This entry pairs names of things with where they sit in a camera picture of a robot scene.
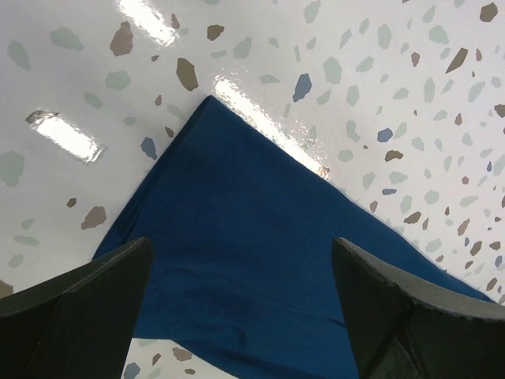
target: navy blue fabric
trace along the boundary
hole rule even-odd
[[[161,156],[95,257],[140,236],[156,255],[135,337],[175,340],[241,379],[358,378],[331,270],[335,237],[487,299],[213,97]]]

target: towel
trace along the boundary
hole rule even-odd
[[[134,336],[174,340],[241,379],[358,378],[331,269],[335,237],[488,299],[211,96],[95,257],[141,236],[155,260]]]

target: speckled tabletop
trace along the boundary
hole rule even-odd
[[[504,0],[4,3],[1,296],[90,261],[213,94],[505,302]],[[134,340],[124,377],[230,376]]]

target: brown speckle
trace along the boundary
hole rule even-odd
[[[472,257],[481,251],[481,247],[482,241],[477,241],[473,244],[472,249],[470,249],[470,254],[472,254]]]
[[[481,8],[481,21],[491,22],[493,18],[498,14],[498,7],[494,2],[487,4]]]
[[[493,250],[499,250],[500,247],[502,247],[502,244],[500,241],[495,241],[492,244],[489,245],[490,248]]]
[[[207,38],[210,41],[218,39],[221,33],[224,32],[224,26],[221,25],[211,25],[207,28]]]
[[[421,212],[415,212],[403,220],[404,223],[416,223],[421,218]]]
[[[505,117],[505,104],[495,105],[495,111],[501,118]]]
[[[98,227],[107,219],[104,207],[93,207],[91,211],[86,215],[86,218],[80,225],[81,229],[91,229],[93,227]]]
[[[168,134],[168,137],[172,138],[174,136],[174,131],[169,128],[168,126],[165,126],[165,131],[166,131],[166,134]]]
[[[174,352],[174,357],[180,362],[189,361],[193,357],[193,354],[189,351],[179,349],[178,347],[173,347],[172,351]]]
[[[463,62],[466,59],[467,54],[468,54],[468,49],[465,49],[463,47],[461,49],[459,49],[458,53],[456,54],[456,56],[452,60],[451,64],[449,65],[449,67],[447,67],[447,70],[445,73],[449,73],[449,72],[454,71],[455,69],[461,67],[461,65],[463,64]]]
[[[421,56],[417,52],[413,52],[412,55],[410,55],[410,59],[412,60],[412,66],[416,67],[417,64],[419,63],[419,58]]]
[[[179,29],[181,27],[181,24],[179,23],[177,16],[175,16],[173,13],[172,13],[172,18],[170,20],[170,23],[172,24],[172,28],[174,28],[174,29]]]
[[[461,225],[458,227],[458,235],[462,236],[466,232],[466,228],[468,227],[468,224],[470,223],[470,219],[467,219],[461,223]]]
[[[372,211],[372,213],[375,213],[376,210],[377,210],[377,205],[379,205],[379,203],[377,201],[372,201],[370,203],[370,210]]]
[[[14,287],[0,280],[0,298],[6,298],[14,293]]]
[[[198,88],[198,80],[196,79],[195,66],[187,59],[179,58],[177,60],[177,77],[181,84],[188,91]]]
[[[386,157],[384,158],[384,160],[386,162],[389,162],[390,160],[401,158],[403,158],[403,154],[401,152],[397,152],[396,150],[390,150],[389,152],[386,153]]]
[[[133,49],[133,33],[129,27],[129,22],[121,23],[121,26],[114,34],[112,42],[110,42],[112,54],[116,57],[119,55],[129,54]]]
[[[495,287],[495,285],[496,285],[497,283],[498,283],[497,278],[492,278],[491,280],[489,280],[489,283],[488,283],[488,285],[486,286],[486,291],[490,291],[490,290],[492,290],[492,289]]]
[[[328,176],[330,174],[330,169],[328,167],[319,167],[317,169],[317,174],[323,178],[323,179],[328,179]]]
[[[154,366],[159,361],[160,358],[161,358],[160,353],[158,353],[154,357],[152,357],[152,365]]]
[[[72,208],[75,204],[77,204],[77,199],[75,197],[72,197],[66,202],[66,206],[69,208]]]

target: terrazzo surface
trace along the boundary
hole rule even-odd
[[[9,0],[0,29],[0,296],[90,261],[212,94],[505,302],[505,1]],[[134,340],[156,377],[230,376]]]

